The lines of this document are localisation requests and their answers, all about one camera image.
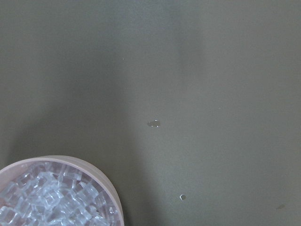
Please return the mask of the pink bowl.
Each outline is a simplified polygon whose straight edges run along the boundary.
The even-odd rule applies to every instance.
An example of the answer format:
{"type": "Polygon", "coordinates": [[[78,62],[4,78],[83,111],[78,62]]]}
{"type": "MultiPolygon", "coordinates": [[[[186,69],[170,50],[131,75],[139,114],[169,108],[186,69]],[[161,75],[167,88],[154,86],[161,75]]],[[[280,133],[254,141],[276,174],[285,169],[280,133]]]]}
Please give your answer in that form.
{"type": "Polygon", "coordinates": [[[38,161],[53,161],[59,162],[65,165],[70,165],[74,168],[81,170],[83,173],[89,175],[93,180],[95,180],[108,194],[111,198],[113,204],[115,205],[120,223],[119,226],[123,226],[124,222],[124,215],[122,205],[118,196],[118,193],[108,179],[108,177],[96,166],[93,164],[76,158],[72,156],[65,156],[65,155],[49,155],[49,156],[41,156],[35,158],[29,158],[21,161],[14,162],[0,170],[0,189],[3,190],[5,186],[24,172],[26,172],[32,164],[38,161]]]}

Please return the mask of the clear ice cube pile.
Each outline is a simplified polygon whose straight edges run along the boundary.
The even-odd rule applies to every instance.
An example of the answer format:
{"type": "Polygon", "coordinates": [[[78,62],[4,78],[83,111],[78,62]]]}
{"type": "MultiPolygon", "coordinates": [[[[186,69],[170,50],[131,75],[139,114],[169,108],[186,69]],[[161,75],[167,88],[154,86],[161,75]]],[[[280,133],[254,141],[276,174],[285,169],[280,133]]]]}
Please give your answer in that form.
{"type": "Polygon", "coordinates": [[[2,226],[119,226],[105,189],[86,173],[39,161],[0,190],[2,226]]]}

